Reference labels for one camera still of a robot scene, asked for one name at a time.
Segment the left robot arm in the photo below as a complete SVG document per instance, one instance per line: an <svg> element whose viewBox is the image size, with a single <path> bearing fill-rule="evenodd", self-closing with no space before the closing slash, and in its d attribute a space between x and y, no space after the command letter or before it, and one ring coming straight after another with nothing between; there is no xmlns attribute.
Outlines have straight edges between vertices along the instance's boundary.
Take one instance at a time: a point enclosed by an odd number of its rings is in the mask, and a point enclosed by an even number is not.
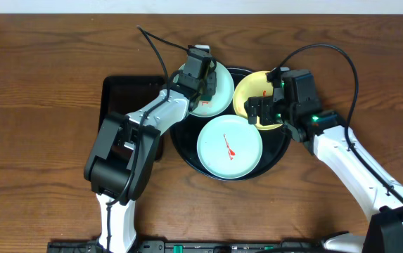
<svg viewBox="0 0 403 253"><path fill-rule="evenodd" d="M183 69L157 98L136 112L112 112L103 120L84 167L101 207L100 252L128 252L136 239L135 202L151 176L160 137L186 119L202 96L215 94L216 59L208 45L188 49Z"/></svg>

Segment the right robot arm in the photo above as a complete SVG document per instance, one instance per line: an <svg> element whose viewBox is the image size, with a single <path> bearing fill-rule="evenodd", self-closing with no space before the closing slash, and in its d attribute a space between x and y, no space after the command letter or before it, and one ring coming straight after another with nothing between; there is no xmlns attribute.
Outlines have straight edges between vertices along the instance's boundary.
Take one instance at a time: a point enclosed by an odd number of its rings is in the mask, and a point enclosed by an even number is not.
<svg viewBox="0 0 403 253"><path fill-rule="evenodd" d="M335 173L369 220L365 236L339 232L311 252L403 252L403 185L336 111L323 109L309 70L282 67L249 74L236 87L234 109L258 129L285 128Z"/></svg>

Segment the light blue plate top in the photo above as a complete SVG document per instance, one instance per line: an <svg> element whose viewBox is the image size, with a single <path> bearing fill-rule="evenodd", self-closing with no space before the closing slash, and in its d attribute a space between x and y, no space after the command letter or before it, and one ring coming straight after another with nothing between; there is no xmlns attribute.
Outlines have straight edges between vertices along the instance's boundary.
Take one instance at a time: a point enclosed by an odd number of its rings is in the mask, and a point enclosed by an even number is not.
<svg viewBox="0 0 403 253"><path fill-rule="evenodd" d="M184 68L184 64L175 71L175 76L171 78L172 81L172 90L176 91L176 80L177 74L179 70ZM216 73L216 81L217 88L216 93L212 97L211 101L199 101L198 107L196 109L188 108L188 99L181 93L179 93L182 97L184 97L186 102L186 112L184 113L183 118L187 118L189 115L193 115L196 117L213 117L217 116L229 106L232 102L232 96L234 92L234 81L232 79L229 71L221 64L217 62L217 68L215 70Z"/></svg>

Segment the green yellow sponge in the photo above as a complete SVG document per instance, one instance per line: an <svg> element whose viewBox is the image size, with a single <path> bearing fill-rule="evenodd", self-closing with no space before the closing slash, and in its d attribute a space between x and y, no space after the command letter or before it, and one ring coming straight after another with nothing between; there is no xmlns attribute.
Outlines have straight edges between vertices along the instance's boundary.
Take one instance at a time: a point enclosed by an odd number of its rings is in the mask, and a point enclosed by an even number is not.
<svg viewBox="0 0 403 253"><path fill-rule="evenodd" d="M212 100L212 96L211 95L202 95L200 97L201 101L211 101Z"/></svg>

